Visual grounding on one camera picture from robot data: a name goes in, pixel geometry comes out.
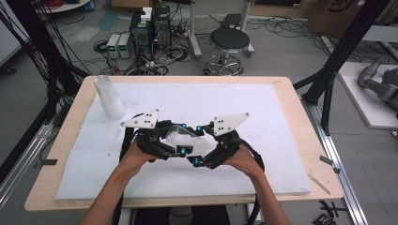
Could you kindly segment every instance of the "metal stool base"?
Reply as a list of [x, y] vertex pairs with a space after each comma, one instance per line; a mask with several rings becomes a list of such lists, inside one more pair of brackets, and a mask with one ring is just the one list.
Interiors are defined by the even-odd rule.
[[235, 76], [243, 72], [240, 61], [228, 52], [216, 54], [207, 60], [207, 68], [216, 75]]

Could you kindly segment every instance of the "stool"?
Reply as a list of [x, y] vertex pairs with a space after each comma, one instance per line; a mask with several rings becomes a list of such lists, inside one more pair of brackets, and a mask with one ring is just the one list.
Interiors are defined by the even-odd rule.
[[237, 75], [243, 72], [240, 61], [230, 53], [240, 53], [248, 49], [249, 37], [242, 31], [234, 28], [220, 28], [210, 35], [210, 44], [222, 54], [211, 56], [204, 68], [205, 75], [210, 72], [217, 75]]

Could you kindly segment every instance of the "human arm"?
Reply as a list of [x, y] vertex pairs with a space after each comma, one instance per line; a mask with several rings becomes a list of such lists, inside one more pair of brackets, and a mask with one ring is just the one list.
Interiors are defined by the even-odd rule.
[[290, 224], [289, 219], [276, 200], [263, 170], [254, 160], [249, 149], [241, 145], [239, 150], [232, 157], [228, 158], [224, 164], [231, 165], [249, 176], [267, 225]]
[[143, 153], [134, 140], [79, 224], [108, 225], [127, 184], [141, 170], [141, 167], [151, 159], [156, 158]]

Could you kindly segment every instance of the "white foam board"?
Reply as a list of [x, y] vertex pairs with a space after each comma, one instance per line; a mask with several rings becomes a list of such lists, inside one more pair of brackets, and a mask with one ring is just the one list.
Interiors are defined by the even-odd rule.
[[[56, 199], [94, 199], [117, 165], [124, 136], [121, 121], [135, 114], [160, 110], [159, 121], [190, 127], [206, 125], [214, 116], [249, 113], [237, 127], [265, 161], [266, 175], [276, 194], [307, 194], [311, 185], [270, 84], [115, 83], [126, 106], [120, 121], [106, 118], [98, 96], [71, 149]], [[193, 155], [205, 155], [216, 143]], [[215, 170], [193, 168], [185, 158], [146, 163], [130, 180], [126, 198], [254, 194], [250, 179], [230, 166]]]

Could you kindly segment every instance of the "metal rail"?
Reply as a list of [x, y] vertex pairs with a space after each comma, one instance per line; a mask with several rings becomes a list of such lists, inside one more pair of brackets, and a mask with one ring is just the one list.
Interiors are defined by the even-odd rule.
[[356, 225], [366, 225], [368, 224], [366, 217], [360, 207], [360, 202], [357, 199], [357, 196], [354, 192], [354, 189], [349, 182], [348, 176], [345, 173], [345, 169], [343, 167], [343, 163], [340, 160], [339, 154], [337, 152], [336, 147], [334, 146], [333, 140], [331, 137], [325, 132], [325, 130], [321, 126], [321, 115], [322, 113], [319, 111], [317, 106], [307, 105], [311, 116], [314, 121], [314, 126], [316, 128], [316, 132], [319, 136], [321, 143], [325, 148], [325, 152], [328, 155], [328, 158], [333, 161], [333, 166], [336, 169], [340, 169], [340, 172], [337, 173], [337, 177], [342, 184], [344, 190], [344, 202], [348, 208], [348, 212], [353, 220], [353, 223]]

